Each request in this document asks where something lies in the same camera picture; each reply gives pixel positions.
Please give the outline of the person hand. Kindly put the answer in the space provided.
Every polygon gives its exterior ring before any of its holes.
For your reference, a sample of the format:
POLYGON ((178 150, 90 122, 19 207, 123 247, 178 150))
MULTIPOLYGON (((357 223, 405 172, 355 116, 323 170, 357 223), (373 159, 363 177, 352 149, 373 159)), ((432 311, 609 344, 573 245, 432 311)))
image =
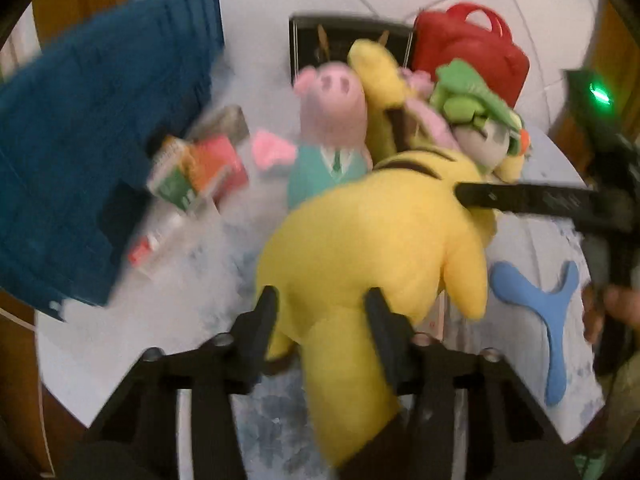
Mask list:
POLYGON ((597 292, 591 285, 582 290, 585 340, 595 344, 603 330, 605 315, 622 322, 634 331, 639 339, 640 295, 638 290, 611 285, 604 292, 597 292))

